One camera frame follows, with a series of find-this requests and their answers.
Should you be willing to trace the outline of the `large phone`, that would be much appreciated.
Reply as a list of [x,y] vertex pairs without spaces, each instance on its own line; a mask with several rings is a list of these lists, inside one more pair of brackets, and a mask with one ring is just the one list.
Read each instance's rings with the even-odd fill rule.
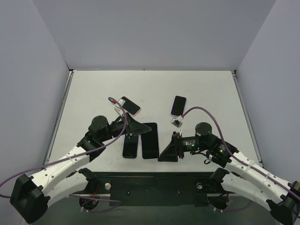
[[157,123],[145,123],[151,128],[151,131],[141,135],[142,142],[142,158],[156,159],[159,157],[159,141]]

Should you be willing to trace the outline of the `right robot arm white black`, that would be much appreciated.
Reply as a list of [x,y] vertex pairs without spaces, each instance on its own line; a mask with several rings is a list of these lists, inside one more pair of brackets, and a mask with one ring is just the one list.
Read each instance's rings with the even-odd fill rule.
[[209,123],[197,124],[195,135],[190,137],[173,132],[158,161],[177,162],[184,158],[185,152],[202,154],[207,163],[219,166],[209,181],[213,191],[223,189],[241,195],[263,206],[283,225],[293,225],[300,217],[299,181],[289,182],[266,171],[236,147],[213,135]]

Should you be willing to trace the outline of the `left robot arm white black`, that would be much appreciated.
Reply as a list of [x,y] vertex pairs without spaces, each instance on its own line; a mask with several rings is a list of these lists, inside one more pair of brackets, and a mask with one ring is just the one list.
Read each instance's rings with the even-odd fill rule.
[[30,176],[22,173],[15,181],[10,204],[22,218],[32,224],[39,220],[51,204],[74,192],[91,193],[96,189],[96,176],[83,166],[96,159],[122,135],[139,136],[151,128],[133,119],[128,113],[109,123],[105,116],[96,116],[88,132],[61,159],[42,166]]

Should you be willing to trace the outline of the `small black phone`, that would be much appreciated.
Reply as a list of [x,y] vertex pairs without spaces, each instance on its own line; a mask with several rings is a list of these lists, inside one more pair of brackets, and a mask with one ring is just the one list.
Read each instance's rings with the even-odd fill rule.
[[139,136],[125,136],[122,156],[124,158],[136,158]]

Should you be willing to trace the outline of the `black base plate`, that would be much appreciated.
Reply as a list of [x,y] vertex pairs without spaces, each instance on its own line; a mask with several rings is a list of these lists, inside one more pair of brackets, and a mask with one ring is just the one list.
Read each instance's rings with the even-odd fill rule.
[[207,206],[208,196],[224,194],[211,172],[97,172],[79,194],[109,195],[122,206]]

